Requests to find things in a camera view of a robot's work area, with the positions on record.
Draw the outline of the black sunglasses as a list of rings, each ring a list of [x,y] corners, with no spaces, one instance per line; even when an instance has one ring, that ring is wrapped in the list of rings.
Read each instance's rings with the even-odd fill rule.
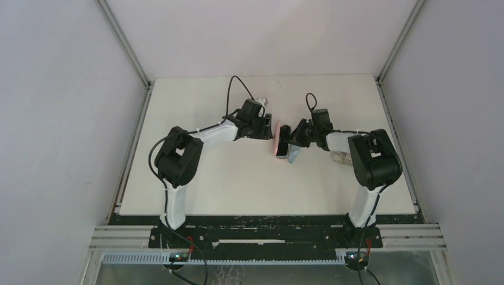
[[[289,154],[290,144],[287,142],[291,133],[289,125],[281,125],[278,131],[278,143],[276,150],[276,157],[279,159],[286,159]]]

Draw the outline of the patterned glasses case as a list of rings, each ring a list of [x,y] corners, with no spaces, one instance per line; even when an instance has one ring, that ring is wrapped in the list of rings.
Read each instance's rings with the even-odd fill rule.
[[[347,165],[347,166],[352,166],[352,158],[349,153],[343,152],[343,151],[334,151],[331,153],[331,158],[334,162],[342,164],[342,165]]]

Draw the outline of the pink glasses case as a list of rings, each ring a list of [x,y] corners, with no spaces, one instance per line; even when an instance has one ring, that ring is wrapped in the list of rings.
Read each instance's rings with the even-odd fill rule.
[[[276,150],[277,150],[277,143],[278,143],[278,131],[279,131],[279,128],[280,128],[281,125],[285,125],[285,124],[283,124],[282,121],[277,121],[277,123],[275,125],[275,133],[274,133],[274,136],[273,136],[273,142],[274,142],[274,145],[273,145],[273,155],[275,157],[276,157]]]

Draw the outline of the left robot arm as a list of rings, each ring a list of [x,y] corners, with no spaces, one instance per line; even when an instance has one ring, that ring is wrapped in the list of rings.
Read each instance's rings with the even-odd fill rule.
[[[266,106],[265,97],[247,99],[241,108],[225,115],[215,125],[195,131],[175,126],[154,144],[148,164],[165,188],[164,213],[160,215],[165,226],[176,230],[185,223],[187,186],[197,173],[204,151],[241,138],[273,138],[272,116],[266,113]]]

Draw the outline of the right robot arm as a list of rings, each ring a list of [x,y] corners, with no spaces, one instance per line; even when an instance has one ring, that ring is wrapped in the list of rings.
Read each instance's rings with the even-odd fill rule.
[[[334,129],[327,109],[315,109],[311,119],[302,119],[286,142],[301,148],[315,143],[324,151],[350,156],[359,184],[348,218],[354,228],[376,221],[381,194],[402,175],[403,167],[385,129],[369,132]]]

